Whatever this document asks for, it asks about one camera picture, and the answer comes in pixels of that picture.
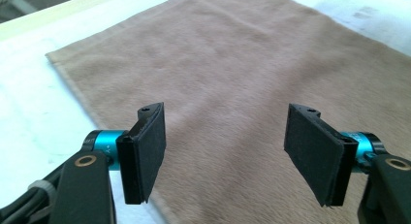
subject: towel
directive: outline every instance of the towel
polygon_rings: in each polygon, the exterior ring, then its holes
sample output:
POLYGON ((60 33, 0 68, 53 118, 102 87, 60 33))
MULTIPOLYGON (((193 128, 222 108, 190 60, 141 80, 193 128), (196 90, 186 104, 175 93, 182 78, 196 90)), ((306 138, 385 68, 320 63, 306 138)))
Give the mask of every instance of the towel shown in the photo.
POLYGON ((102 129, 164 102, 171 223, 358 223, 366 175, 321 208, 284 151, 289 103, 411 158, 411 58, 292 0, 170 0, 47 57, 102 129))

